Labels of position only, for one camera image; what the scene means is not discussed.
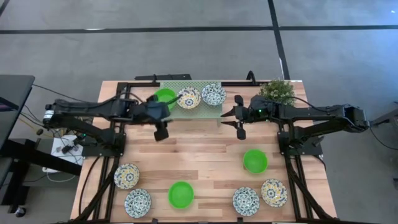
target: gray carpet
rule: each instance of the gray carpet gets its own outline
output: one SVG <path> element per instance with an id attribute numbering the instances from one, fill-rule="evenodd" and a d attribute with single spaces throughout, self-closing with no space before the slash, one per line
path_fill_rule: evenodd
<path id="1" fill-rule="evenodd" d="M 393 0 L 277 0 L 275 8 L 280 26 L 398 24 Z M 237 25 L 272 25 L 267 1 L 11 0 L 0 17 L 3 30 Z M 304 81 L 314 105 L 350 103 L 364 108 L 369 119 L 396 107 L 398 30 L 281 35 L 290 77 Z M 257 79 L 282 78 L 273 31 L 0 35 L 0 73 L 34 75 L 36 84 L 82 100 L 95 101 L 103 80 L 154 73 L 242 79 L 249 70 Z M 42 116 L 45 104 L 56 98 L 34 88 L 27 105 Z M 374 132 L 398 147 L 389 125 Z M 20 123 L 12 137 L 36 138 Z M 322 147 L 338 216 L 396 223 L 398 190 L 392 178 L 398 177 L 398 151 L 382 147 L 369 131 L 329 134 Z M 4 207 L 0 217 L 2 223 L 65 221 L 73 199 L 74 189 L 32 189 L 24 218 L 6 214 Z"/>

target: green plant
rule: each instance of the green plant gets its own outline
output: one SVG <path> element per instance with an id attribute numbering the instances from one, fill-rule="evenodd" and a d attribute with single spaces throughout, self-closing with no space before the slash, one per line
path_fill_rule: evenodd
<path id="1" fill-rule="evenodd" d="M 293 86 L 283 80 L 272 80 L 268 84 L 262 84 L 259 94 L 276 102 L 294 105 L 294 99 L 289 98 L 294 96 Z"/>

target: wooden tabletop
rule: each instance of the wooden tabletop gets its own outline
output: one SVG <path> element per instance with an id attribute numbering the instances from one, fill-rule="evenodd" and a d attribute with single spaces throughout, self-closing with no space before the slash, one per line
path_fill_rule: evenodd
<path id="1" fill-rule="evenodd" d="M 98 101 L 104 101 L 115 95 L 117 83 L 105 81 L 102 84 Z M 301 81 L 293 81 L 297 97 L 307 99 Z M 141 98 L 152 95 L 157 87 L 134 87 L 132 92 Z M 225 87 L 227 99 L 223 112 L 234 105 L 234 95 L 241 95 L 246 106 L 250 99 L 259 92 L 259 87 Z M 306 107 L 300 101 L 296 107 Z M 296 122 L 296 126 L 309 126 L 311 121 Z M 109 123 L 101 118 L 94 119 L 94 125 L 108 128 Z M 279 154 L 274 123 L 255 123 L 245 125 L 247 139 L 236 139 L 236 130 L 231 126 L 217 127 L 215 120 L 174 121 L 169 124 L 170 137 L 155 142 L 153 126 L 126 126 L 127 143 L 120 164 L 133 163 L 140 170 L 140 179 L 136 188 L 146 189 L 152 197 L 152 206 L 142 218 L 131 218 L 124 209 L 124 199 L 130 190 L 116 188 L 111 222 L 150 222 L 157 218 L 160 222 L 235 222 L 240 217 L 232 206 L 234 191 L 240 187 L 251 187 L 260 196 L 260 209 L 251 216 L 244 217 L 247 222 L 295 221 L 284 158 Z M 250 174 L 243 166 L 243 154 L 248 149 L 260 149 L 268 157 L 269 165 L 262 174 Z M 78 204 L 83 183 L 88 169 L 95 158 L 87 158 L 83 163 L 79 185 L 73 204 L 71 218 L 78 215 Z M 83 195 L 84 209 L 98 188 L 102 158 L 88 178 Z M 313 156 L 302 156 L 303 168 L 309 191 L 317 202 L 331 216 L 336 212 L 331 197 L 326 172 L 323 164 Z M 272 208 L 261 199 L 261 185 L 266 179 L 279 179 L 287 187 L 289 198 L 281 208 Z M 189 182 L 194 189 L 195 199 L 185 210 L 171 207 L 167 199 L 169 187 L 178 180 Z M 300 211 L 305 217 L 302 194 L 297 189 Z M 103 196 L 100 218 L 104 217 L 108 192 Z"/>

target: ceramic bowl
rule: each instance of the ceramic bowl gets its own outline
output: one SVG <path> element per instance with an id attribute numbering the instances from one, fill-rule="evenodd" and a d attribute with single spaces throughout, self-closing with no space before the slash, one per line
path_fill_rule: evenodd
<path id="1" fill-rule="evenodd" d="M 113 176 L 114 183 L 120 189 L 132 189 L 139 180 L 139 170 L 134 164 L 123 164 Z"/>
<path id="2" fill-rule="evenodd" d="M 224 103 L 226 99 L 225 89 L 221 84 L 209 84 L 201 91 L 203 101 L 211 106 L 217 106 Z"/>
<path id="3" fill-rule="evenodd" d="M 233 196 L 235 210 L 243 216 L 252 216 L 260 208 L 260 199 L 257 193 L 250 187 L 241 187 Z"/>
<path id="4" fill-rule="evenodd" d="M 287 201 L 285 185 L 277 179 L 266 180 L 261 187 L 262 199 L 271 207 L 282 207 Z"/>
<path id="5" fill-rule="evenodd" d="M 143 217 L 148 213 L 152 200 L 149 193 L 144 189 L 132 190 L 124 201 L 124 209 L 133 218 Z"/>
<path id="6" fill-rule="evenodd" d="M 201 100 L 199 90 L 194 87 L 183 88 L 178 92 L 177 96 L 179 95 L 182 96 L 177 100 L 177 103 L 184 109 L 192 109 L 197 107 Z"/>

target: green placemat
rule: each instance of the green placemat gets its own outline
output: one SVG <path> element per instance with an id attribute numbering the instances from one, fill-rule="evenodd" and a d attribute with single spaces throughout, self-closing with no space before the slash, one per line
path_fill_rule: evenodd
<path id="1" fill-rule="evenodd" d="M 198 89 L 201 93 L 202 89 L 212 83 L 220 83 L 219 80 L 174 80 L 174 81 L 160 81 L 160 88 L 169 88 L 176 94 L 185 87 L 192 86 Z M 179 105 L 171 110 L 170 119 L 216 119 L 220 118 L 223 112 L 223 105 L 210 106 L 206 104 L 203 99 L 199 105 L 190 110 L 181 108 Z"/>

